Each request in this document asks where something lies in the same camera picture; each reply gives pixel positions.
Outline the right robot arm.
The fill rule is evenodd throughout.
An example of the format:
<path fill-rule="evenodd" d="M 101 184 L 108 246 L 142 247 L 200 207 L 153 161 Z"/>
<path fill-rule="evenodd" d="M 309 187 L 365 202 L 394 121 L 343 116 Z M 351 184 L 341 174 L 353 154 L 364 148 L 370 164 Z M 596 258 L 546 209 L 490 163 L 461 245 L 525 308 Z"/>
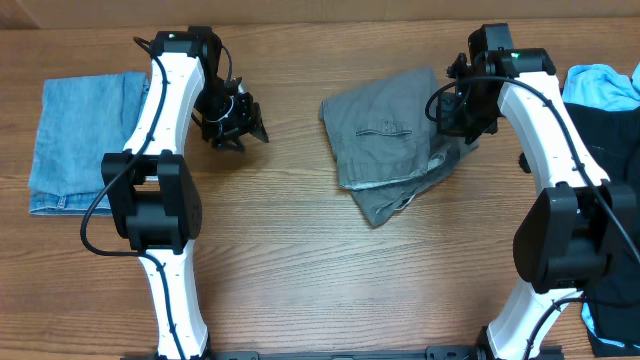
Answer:
<path fill-rule="evenodd" d="M 429 359 L 559 359 L 543 339 L 567 305 L 610 274 L 632 247 L 633 190 L 616 185 L 591 157 L 561 98 L 542 48 L 518 49 L 505 23 L 470 34 L 447 70 L 449 83 L 425 113 L 446 136 L 474 142 L 499 118 L 514 129 L 537 198 L 513 240 L 519 275 L 501 313 L 470 346 L 431 346 Z"/>

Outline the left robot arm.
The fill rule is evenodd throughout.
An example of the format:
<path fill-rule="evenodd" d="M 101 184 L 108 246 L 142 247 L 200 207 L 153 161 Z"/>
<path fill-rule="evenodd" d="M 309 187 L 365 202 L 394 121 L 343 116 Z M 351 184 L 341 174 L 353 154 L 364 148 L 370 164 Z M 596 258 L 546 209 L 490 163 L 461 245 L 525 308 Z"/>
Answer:
<path fill-rule="evenodd" d="M 229 52 L 209 26 L 160 31 L 137 44 L 151 59 L 152 78 L 136 128 L 119 153 L 101 163 L 116 230 L 127 256 L 140 260 L 158 323 L 156 359 L 210 359 L 210 335 L 195 282 L 195 240 L 203 207 L 184 158 L 196 124 L 215 149 L 244 149 L 250 134 L 269 140 L 260 106 L 242 80 L 218 75 Z"/>

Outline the grey shorts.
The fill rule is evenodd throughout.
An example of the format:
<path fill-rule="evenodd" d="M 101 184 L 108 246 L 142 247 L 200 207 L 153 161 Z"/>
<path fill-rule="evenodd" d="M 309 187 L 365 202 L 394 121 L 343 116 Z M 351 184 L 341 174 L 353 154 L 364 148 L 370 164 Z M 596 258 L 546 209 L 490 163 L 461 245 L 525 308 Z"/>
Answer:
<path fill-rule="evenodd" d="M 322 101 L 338 185 L 378 227 L 451 175 L 478 144 L 441 135 L 425 105 L 439 89 L 430 67 L 363 85 Z"/>

